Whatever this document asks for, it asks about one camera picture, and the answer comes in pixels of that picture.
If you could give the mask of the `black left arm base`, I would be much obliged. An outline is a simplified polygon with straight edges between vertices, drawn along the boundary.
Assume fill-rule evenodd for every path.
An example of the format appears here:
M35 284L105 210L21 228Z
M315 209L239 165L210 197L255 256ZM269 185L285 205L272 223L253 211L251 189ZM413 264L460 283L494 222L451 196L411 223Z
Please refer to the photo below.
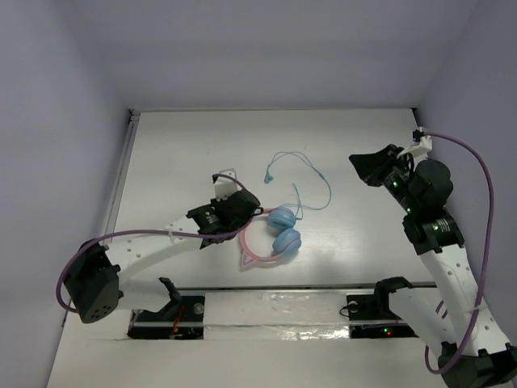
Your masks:
M204 295L183 296L166 277L169 301L157 311L134 310L127 336L132 340L202 340L204 338Z

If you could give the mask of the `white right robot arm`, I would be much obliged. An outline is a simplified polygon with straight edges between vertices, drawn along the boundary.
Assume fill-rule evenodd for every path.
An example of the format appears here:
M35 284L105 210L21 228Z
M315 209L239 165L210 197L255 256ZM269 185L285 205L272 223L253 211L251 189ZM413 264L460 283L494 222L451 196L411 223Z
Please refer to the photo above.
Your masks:
M384 187L406 211L402 225L431 274L448 315L442 318L404 277L380 280L372 303L384 318L397 316L433 354L448 387L491 387L516 376L516 347L503 333L471 271L464 237L445 205L452 193L450 170L388 145L349 160L370 187Z

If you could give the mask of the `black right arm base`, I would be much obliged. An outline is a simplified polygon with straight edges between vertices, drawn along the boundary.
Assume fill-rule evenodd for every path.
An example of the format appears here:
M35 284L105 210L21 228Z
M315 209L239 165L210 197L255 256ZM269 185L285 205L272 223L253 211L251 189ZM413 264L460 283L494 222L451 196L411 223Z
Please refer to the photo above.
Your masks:
M389 309L391 293L413 287L403 276L395 276L377 281L372 294L347 296L347 304L338 313L351 322L351 338L416 338L415 332Z

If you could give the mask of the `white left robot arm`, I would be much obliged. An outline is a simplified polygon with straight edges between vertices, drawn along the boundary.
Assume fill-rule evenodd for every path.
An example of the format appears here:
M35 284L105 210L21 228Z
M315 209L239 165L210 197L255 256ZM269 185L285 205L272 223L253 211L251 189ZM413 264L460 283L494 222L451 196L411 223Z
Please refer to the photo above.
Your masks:
M164 260L229 241L264 211L246 189L212 199L158 230L126 230L82 244L62 270L57 299L85 324L117 310L125 284Z

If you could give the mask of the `pink blue cat-ear headphones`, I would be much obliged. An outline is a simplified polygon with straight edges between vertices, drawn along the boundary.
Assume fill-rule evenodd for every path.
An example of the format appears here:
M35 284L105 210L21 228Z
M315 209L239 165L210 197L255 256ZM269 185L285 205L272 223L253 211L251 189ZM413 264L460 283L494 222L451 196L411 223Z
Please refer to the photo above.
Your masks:
M295 229L298 218L295 213L284 206L272 209L264 209L260 217L264 217L267 227L278 232L274 242L271 244L271 254L261 256L256 254L249 247L246 235L247 227L239 234L238 240L242 249L240 268L247 269L257 264L273 264L287 257L292 257L301 248L301 233Z

